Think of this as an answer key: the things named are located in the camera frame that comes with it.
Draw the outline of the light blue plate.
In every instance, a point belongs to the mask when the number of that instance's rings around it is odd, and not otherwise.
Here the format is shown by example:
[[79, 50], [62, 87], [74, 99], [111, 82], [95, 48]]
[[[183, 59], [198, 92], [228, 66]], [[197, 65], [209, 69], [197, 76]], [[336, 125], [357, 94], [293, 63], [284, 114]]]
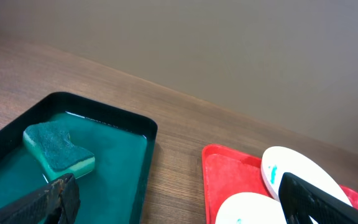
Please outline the light blue plate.
[[220, 206], [215, 224], [286, 224], [280, 202], [257, 193], [241, 192]]

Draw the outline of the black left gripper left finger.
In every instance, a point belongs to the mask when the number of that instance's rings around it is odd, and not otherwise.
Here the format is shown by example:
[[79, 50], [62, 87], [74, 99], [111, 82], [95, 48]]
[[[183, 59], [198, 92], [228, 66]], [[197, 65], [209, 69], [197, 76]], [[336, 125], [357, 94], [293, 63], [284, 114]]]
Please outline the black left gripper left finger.
[[80, 207], [79, 186], [72, 173], [0, 208], [0, 224], [74, 224]]

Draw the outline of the green yellow sponge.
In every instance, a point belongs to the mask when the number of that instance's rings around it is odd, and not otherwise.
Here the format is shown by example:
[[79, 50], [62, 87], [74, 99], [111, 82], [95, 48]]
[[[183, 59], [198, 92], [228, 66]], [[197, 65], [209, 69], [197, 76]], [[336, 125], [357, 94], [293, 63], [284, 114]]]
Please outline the green yellow sponge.
[[48, 181], [67, 173], [80, 178], [94, 171], [95, 155], [72, 143], [69, 127], [63, 121], [28, 126], [23, 132], [23, 143]]

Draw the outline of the white plate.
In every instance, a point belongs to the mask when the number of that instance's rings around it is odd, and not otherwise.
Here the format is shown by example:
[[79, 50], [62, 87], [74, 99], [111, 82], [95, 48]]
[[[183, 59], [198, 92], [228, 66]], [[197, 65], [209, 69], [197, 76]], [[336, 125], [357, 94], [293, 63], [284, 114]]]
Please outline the white plate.
[[351, 204], [339, 184], [323, 168], [287, 147], [272, 146], [266, 149], [262, 155], [260, 168], [263, 182], [275, 200], [279, 200], [278, 190], [283, 174], [289, 172], [338, 200]]

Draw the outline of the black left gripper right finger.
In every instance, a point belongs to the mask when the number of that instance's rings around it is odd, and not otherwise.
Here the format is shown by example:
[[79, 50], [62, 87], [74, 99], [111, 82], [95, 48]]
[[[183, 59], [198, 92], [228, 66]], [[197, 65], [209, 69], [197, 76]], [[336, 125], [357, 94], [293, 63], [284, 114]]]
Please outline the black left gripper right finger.
[[278, 190], [287, 223], [358, 224], [358, 210], [286, 172]]

